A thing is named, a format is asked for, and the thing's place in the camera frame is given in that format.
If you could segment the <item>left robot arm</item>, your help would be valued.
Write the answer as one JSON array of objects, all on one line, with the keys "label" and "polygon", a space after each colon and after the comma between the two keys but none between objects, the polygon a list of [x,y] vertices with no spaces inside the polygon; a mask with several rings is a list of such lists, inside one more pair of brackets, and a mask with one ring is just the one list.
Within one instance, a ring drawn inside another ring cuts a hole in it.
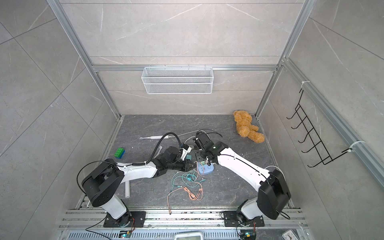
[{"label": "left robot arm", "polygon": [[192,148],[182,144],[177,135],[179,146],[168,147],[164,153],[155,156],[160,143],[166,136],[162,136],[148,161],[141,163],[123,164],[113,159],[106,159],[87,175],[81,183],[77,182],[80,190],[89,197],[93,207],[101,207],[107,216],[117,222],[127,221],[131,216],[128,207],[116,196],[120,184],[136,179],[157,178],[168,170],[188,172],[195,168],[191,160],[186,159]]}]

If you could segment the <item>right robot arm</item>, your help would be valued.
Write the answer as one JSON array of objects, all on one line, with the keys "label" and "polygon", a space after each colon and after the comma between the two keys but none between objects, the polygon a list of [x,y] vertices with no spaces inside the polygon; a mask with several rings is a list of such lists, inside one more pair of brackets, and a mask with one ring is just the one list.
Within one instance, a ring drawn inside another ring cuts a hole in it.
[{"label": "right robot arm", "polygon": [[237,208],[236,218],[240,224],[248,225],[262,216],[271,220],[276,220],[279,216],[289,218],[283,213],[283,209],[292,195],[281,171],[275,169],[271,172],[256,166],[235,153],[228,145],[214,143],[204,132],[199,131],[194,142],[205,160],[231,170],[258,193],[257,197],[244,201]]}]

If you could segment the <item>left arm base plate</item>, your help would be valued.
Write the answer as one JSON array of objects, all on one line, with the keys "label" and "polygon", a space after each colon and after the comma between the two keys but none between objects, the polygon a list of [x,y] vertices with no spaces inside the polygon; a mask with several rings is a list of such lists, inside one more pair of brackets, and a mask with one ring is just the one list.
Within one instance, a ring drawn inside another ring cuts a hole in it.
[{"label": "left arm base plate", "polygon": [[106,215],[104,228],[142,228],[146,220],[145,211],[134,211],[125,213],[122,217],[115,220],[109,213]]}]

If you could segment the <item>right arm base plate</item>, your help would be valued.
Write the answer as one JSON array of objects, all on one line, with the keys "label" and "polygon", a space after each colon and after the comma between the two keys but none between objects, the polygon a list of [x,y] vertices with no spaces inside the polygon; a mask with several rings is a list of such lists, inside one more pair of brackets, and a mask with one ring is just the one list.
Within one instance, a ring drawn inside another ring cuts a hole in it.
[{"label": "right arm base plate", "polygon": [[223,211],[222,217],[224,219],[225,227],[236,227],[237,225],[242,226],[256,226],[256,227],[264,227],[265,222],[263,216],[258,216],[253,219],[248,219],[242,213],[238,213],[237,211]]}]

